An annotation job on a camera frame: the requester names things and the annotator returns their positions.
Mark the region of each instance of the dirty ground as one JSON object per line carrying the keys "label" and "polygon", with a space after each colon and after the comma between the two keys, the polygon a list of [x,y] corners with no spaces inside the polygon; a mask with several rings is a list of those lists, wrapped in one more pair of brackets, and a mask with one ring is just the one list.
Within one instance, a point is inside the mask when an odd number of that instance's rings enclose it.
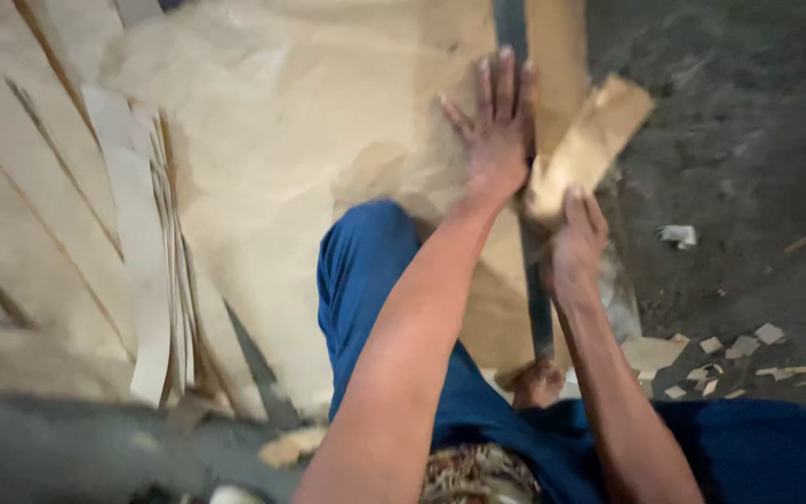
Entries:
{"label": "dirty ground", "polygon": [[[785,343],[725,361],[691,345],[655,377],[656,397],[693,368],[723,365],[713,397],[806,404],[806,387],[756,369],[806,364],[806,2],[590,0],[594,75],[616,70],[658,108],[620,159],[621,249],[645,336],[729,346],[766,322]],[[689,224],[699,245],[658,241]],[[145,483],[206,495],[217,483],[287,501],[300,468],[256,460],[274,426],[209,421],[175,441],[162,413],[0,398],[0,501],[121,502]]]}

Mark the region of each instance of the forearm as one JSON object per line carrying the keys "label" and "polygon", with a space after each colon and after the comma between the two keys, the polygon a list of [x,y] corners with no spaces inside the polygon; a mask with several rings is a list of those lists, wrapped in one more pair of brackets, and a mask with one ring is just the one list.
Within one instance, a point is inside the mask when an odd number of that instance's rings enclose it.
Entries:
{"label": "forearm", "polygon": [[563,291],[573,293],[557,304],[611,497],[703,502],[685,455],[614,339],[596,286],[577,280]]}
{"label": "forearm", "polygon": [[418,499],[471,276],[500,209],[466,192],[403,272],[296,501]]}

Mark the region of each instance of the person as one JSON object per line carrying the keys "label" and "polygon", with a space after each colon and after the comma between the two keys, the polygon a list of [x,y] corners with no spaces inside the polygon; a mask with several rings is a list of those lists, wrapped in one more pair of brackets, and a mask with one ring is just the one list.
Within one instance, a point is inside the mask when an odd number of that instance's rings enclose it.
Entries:
{"label": "person", "polygon": [[510,49],[479,64],[474,118],[442,98],[468,181],[424,244],[386,200],[351,208],[321,242],[335,395],[293,501],[806,502],[805,407],[644,397],[597,291],[605,217],[579,189],[566,193],[547,284],[582,401],[549,406],[542,366],[516,399],[525,409],[485,382],[457,337],[493,221],[528,176],[535,71],[516,74]]}

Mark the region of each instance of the bare foot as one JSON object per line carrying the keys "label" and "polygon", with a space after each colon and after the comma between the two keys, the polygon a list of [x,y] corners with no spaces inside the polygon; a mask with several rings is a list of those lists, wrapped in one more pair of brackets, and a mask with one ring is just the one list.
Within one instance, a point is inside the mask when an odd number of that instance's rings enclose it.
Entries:
{"label": "bare foot", "polygon": [[515,398],[512,407],[545,408],[559,398],[564,386],[564,375],[555,367],[552,359],[534,362],[512,383]]}

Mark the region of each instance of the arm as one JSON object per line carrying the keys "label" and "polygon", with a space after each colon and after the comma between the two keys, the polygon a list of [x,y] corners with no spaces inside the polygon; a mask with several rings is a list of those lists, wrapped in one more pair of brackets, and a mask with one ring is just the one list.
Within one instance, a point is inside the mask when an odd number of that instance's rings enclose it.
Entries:
{"label": "arm", "polygon": [[615,501],[704,502],[674,435],[642,395],[596,287],[608,224],[594,197],[569,190],[554,238],[550,291],[559,314],[603,475]]}
{"label": "arm", "polygon": [[[529,100],[522,107],[515,99],[510,50],[499,68],[494,99],[489,63],[480,65],[476,120],[442,98],[469,153],[469,181],[388,295],[294,502],[418,501],[472,273],[496,215],[528,173]],[[531,82],[525,73],[522,97]]]}

